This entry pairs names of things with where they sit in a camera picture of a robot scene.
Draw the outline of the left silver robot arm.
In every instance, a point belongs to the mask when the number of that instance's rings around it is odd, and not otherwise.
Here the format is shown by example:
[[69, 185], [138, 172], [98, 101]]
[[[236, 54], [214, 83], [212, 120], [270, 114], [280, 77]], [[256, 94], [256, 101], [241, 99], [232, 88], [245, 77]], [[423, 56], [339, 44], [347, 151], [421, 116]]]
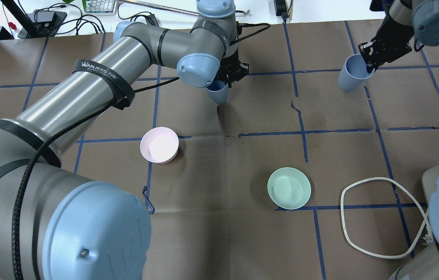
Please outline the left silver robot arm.
[[124, 21], [113, 43], [14, 118], [0, 119], [0, 278], [141, 280], [148, 204], [63, 169], [62, 157], [109, 109], [125, 110], [154, 65], [196, 88], [220, 80], [239, 42], [233, 0], [197, 0], [189, 32]]

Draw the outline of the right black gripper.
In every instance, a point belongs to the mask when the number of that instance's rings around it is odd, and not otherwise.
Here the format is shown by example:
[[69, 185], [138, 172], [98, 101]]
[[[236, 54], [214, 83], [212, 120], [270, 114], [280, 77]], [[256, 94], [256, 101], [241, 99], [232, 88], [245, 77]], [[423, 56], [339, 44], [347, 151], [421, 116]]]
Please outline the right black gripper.
[[372, 74], [383, 64], [394, 62], [413, 51], [409, 44], [413, 34], [412, 26], [403, 25], [386, 16], [371, 41], [358, 45], [359, 52], [367, 63], [367, 73]]

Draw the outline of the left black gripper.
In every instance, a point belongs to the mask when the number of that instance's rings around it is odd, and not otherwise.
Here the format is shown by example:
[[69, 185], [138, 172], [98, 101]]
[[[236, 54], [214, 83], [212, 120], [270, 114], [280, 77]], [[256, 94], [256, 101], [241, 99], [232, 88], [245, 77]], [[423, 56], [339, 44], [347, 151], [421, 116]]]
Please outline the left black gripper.
[[240, 81], [249, 74], [249, 64], [242, 63], [239, 59], [239, 45], [230, 46], [227, 53], [220, 61], [220, 67], [215, 76], [215, 81], [226, 83], [229, 89], [232, 83]]

